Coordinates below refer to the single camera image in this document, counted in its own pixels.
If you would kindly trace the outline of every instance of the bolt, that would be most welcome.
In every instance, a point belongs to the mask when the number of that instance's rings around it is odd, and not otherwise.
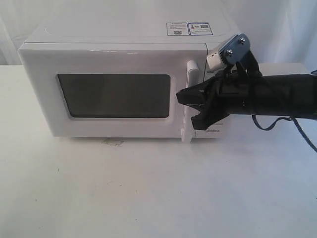
[[[227,50],[227,55],[230,56],[233,54],[233,51],[232,50]]]
[[[246,41],[246,39],[244,39],[244,37],[242,37],[242,38],[239,39],[239,43],[240,43],[240,44],[243,44],[245,41]]]

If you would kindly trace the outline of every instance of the black cable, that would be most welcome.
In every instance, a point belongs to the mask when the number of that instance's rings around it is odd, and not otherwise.
[[[269,131],[269,130],[272,130],[275,127],[276,123],[280,120],[293,121],[293,123],[295,124],[295,126],[296,126],[297,130],[299,131],[299,133],[301,134],[301,136],[305,139],[307,144],[309,144],[309,146],[317,153],[317,147],[311,142],[311,140],[308,138],[308,136],[305,134],[305,132],[303,131],[303,129],[299,125],[297,119],[291,114],[291,110],[289,110],[289,107],[288,107],[284,97],[280,93],[277,92],[277,90],[274,88],[274,86],[271,84],[270,81],[268,81],[264,77],[263,77],[263,79],[268,84],[269,88],[272,90],[272,92],[275,94],[275,96],[278,98],[280,104],[289,112],[290,116],[289,116],[289,118],[278,118],[271,126],[269,126],[268,128],[263,128],[260,126],[260,124],[257,120],[257,116],[252,115],[252,120],[253,120],[254,124],[257,126],[257,128],[259,128],[261,130]]]

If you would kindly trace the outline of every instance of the white handle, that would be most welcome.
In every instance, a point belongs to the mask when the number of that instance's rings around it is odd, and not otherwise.
[[[186,87],[194,86],[198,83],[199,68],[195,61],[187,62],[187,85]],[[195,109],[185,106],[184,121],[182,129],[182,141],[189,143],[192,140],[194,133],[191,117],[195,115]]]

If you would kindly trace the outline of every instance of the white backdrop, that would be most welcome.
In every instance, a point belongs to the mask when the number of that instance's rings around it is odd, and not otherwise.
[[[65,0],[0,0],[0,64],[20,64],[16,50]],[[317,69],[316,0],[222,0],[251,39],[260,62],[302,62]]]

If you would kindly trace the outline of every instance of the microwave window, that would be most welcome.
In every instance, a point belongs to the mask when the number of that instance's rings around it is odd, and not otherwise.
[[[58,74],[74,118],[166,118],[170,76],[165,74]]]

